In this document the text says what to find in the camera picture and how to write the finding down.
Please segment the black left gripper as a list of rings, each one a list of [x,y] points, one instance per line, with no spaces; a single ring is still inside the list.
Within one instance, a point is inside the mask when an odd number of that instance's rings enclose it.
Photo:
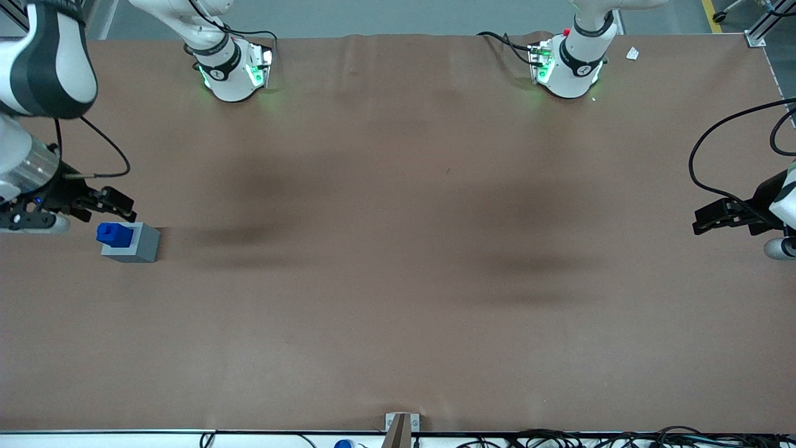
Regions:
[[[719,228],[744,226],[748,227],[751,236],[771,230],[785,231],[787,224],[770,212],[769,207],[780,194],[786,178],[787,171],[783,170],[759,184],[753,196],[745,201],[746,208],[738,206],[736,220],[734,220],[734,200],[730,198],[721,198],[695,210],[694,235],[704,235]]]

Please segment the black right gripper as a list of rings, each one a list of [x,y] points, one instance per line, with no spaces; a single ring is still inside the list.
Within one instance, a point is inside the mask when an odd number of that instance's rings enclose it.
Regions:
[[[84,179],[68,178],[77,173],[79,171],[71,165],[61,162],[51,181],[38,190],[20,195],[18,202],[25,206],[32,203],[38,210],[70,215],[82,222],[90,222],[92,212],[108,213],[126,222],[136,222],[134,199],[110,186],[95,190]]]

